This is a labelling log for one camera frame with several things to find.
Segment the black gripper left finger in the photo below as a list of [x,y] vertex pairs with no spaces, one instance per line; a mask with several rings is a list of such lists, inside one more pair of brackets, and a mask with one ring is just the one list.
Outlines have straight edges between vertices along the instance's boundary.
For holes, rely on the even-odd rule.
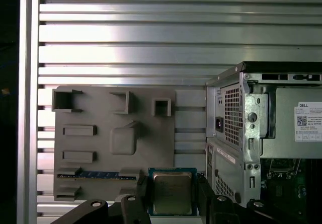
[[59,223],[151,223],[148,183],[148,176],[141,176],[134,193],[118,196],[110,206],[102,199],[87,200],[61,216]]

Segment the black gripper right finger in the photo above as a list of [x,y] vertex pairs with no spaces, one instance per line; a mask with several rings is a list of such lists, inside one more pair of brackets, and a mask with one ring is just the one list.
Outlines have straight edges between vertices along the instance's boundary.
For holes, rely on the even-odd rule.
[[216,195],[204,174],[197,174],[197,208],[203,223],[303,223],[263,200],[250,200],[246,207],[229,197]]

